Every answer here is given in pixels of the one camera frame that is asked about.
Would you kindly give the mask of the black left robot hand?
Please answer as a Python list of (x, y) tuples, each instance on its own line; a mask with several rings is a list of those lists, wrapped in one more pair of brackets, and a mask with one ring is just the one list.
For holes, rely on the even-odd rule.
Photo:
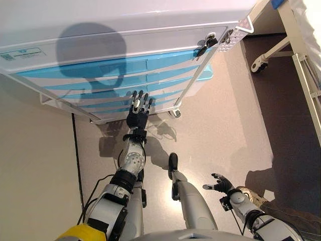
[(130, 129), (145, 130), (153, 99), (143, 90), (134, 91), (126, 123)]

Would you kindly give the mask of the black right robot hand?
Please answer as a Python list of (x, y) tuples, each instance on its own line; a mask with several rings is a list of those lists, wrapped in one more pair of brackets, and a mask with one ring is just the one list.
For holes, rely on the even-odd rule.
[(228, 192), (232, 189), (234, 189), (234, 186), (232, 183), (223, 175), (218, 173), (212, 173), (211, 176), (216, 179), (217, 183), (214, 185), (211, 184), (205, 184), (203, 185), (203, 189), (205, 190), (215, 190), (218, 192), (222, 192), (225, 194), (228, 194)]

